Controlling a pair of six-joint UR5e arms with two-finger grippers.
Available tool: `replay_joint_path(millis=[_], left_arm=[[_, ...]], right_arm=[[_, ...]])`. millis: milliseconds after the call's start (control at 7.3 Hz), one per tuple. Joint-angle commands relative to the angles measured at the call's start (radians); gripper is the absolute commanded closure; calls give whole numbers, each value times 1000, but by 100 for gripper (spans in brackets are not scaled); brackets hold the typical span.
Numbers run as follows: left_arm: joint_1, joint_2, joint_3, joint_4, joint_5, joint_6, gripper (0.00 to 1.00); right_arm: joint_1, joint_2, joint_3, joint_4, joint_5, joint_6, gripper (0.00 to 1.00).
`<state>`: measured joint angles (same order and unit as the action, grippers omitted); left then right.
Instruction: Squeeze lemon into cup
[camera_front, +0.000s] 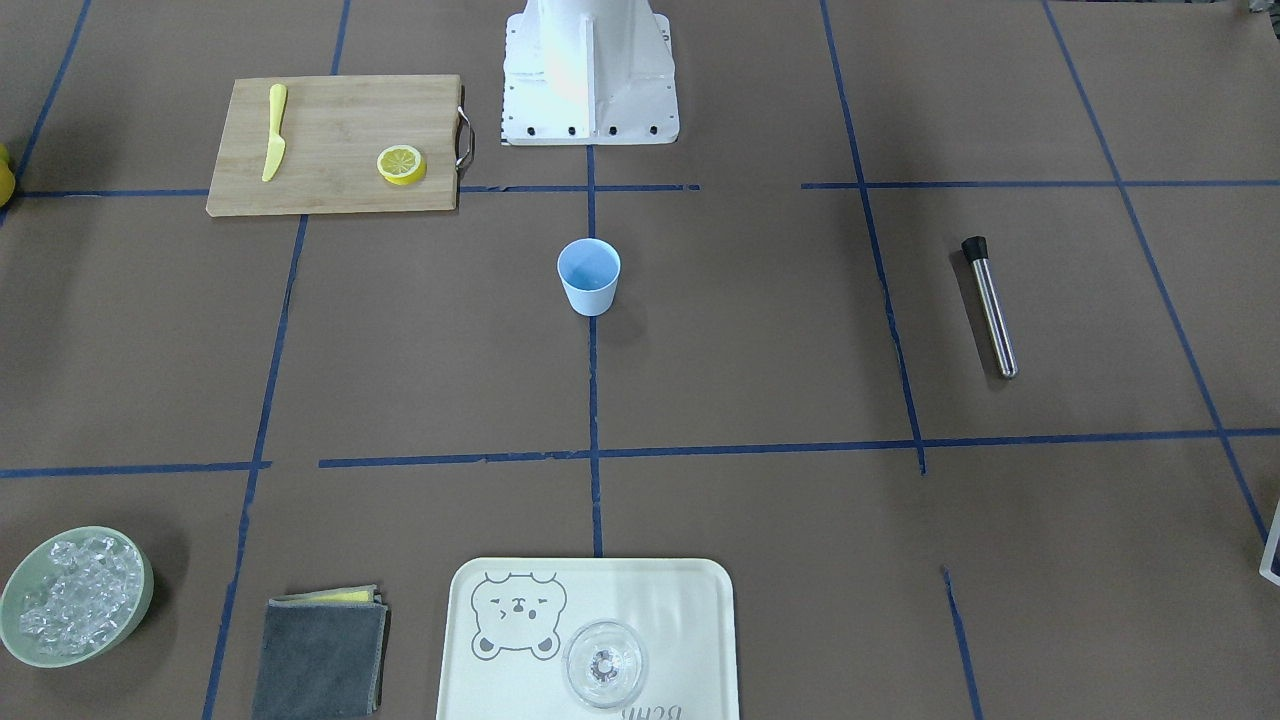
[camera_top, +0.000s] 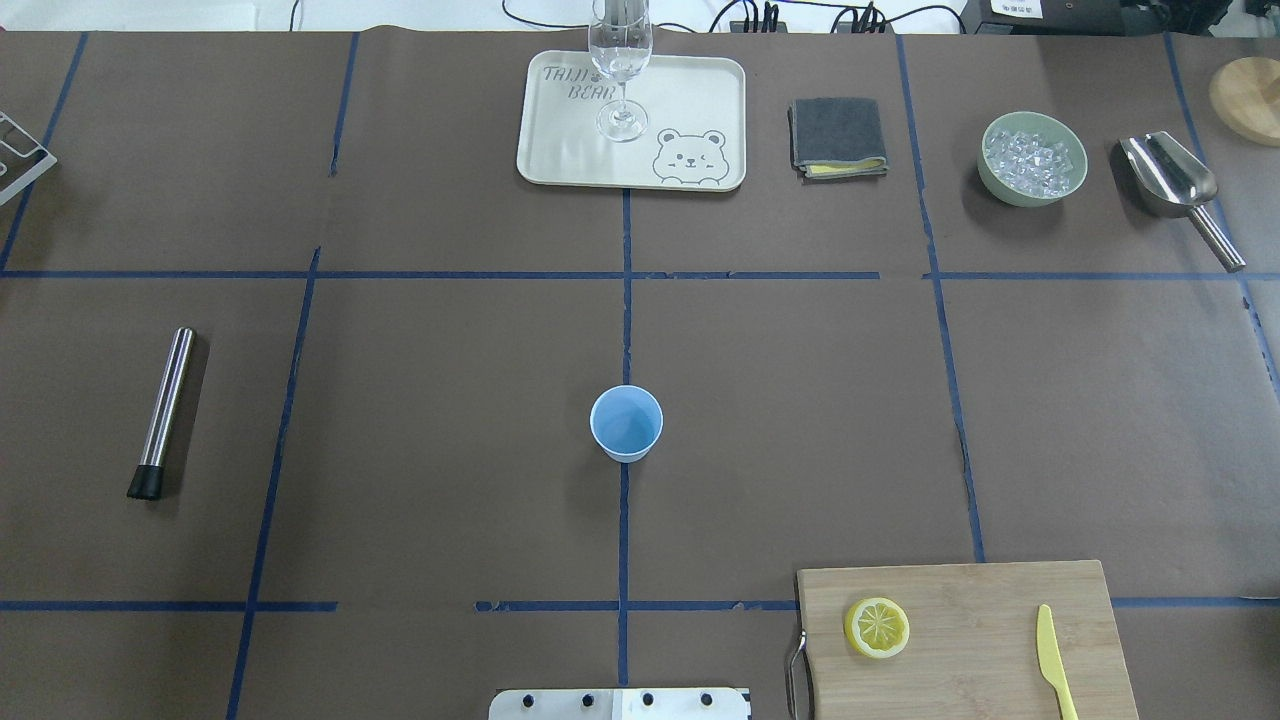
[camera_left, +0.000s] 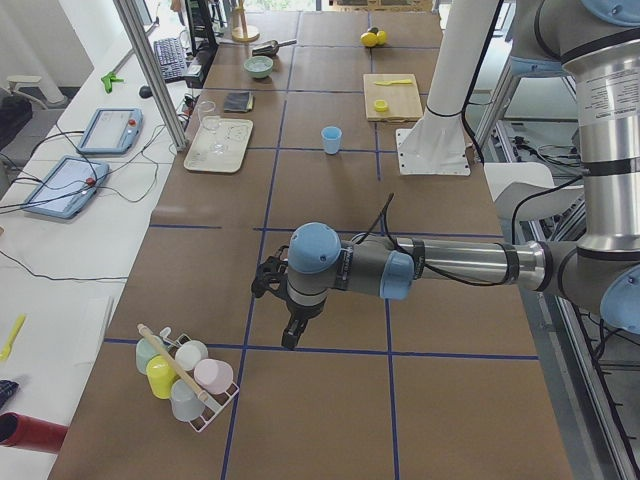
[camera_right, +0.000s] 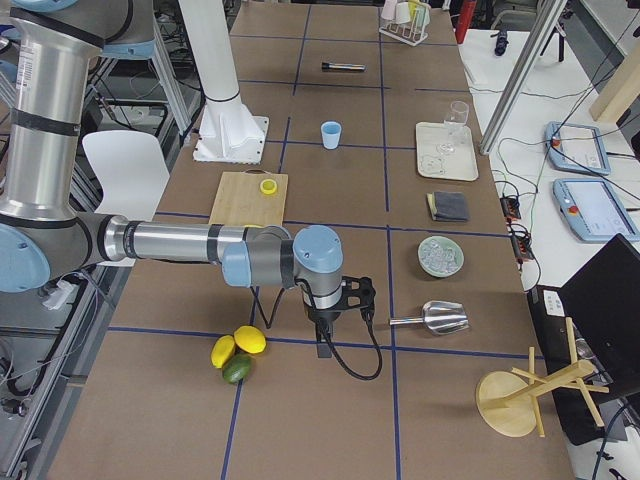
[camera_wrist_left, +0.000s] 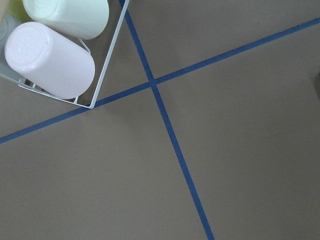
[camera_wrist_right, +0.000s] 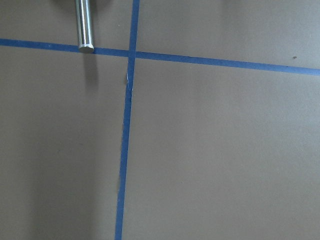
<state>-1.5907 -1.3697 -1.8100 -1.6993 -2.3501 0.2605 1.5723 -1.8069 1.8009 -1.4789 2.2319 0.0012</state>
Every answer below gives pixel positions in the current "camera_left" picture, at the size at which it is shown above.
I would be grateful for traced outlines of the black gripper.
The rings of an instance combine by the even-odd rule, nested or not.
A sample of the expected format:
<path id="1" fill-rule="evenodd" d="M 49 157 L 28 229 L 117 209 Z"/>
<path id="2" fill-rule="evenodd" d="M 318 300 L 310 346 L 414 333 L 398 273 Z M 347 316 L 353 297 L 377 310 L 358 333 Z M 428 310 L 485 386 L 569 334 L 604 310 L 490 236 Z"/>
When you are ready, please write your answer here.
<path id="1" fill-rule="evenodd" d="M 308 320 L 319 316 L 325 306 L 325 299 L 313 300 L 310 305 L 302 304 L 292 297 L 286 300 L 290 313 L 289 323 L 282 334 L 281 346 L 285 349 L 295 349 L 304 334 Z"/>

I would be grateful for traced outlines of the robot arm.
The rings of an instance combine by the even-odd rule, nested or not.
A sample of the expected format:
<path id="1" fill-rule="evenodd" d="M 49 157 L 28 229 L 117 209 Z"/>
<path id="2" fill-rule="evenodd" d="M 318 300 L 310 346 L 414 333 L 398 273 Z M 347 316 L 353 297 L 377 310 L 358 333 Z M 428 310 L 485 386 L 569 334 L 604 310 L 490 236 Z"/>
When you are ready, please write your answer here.
<path id="1" fill-rule="evenodd" d="M 294 348 L 332 289 L 403 299 L 420 278 L 548 291 L 629 332 L 639 329 L 639 5 L 521 1 L 515 73 L 570 74 L 577 86 L 586 231 L 576 242 L 524 245 L 373 238 L 322 223 L 292 235 L 277 293 Z"/>

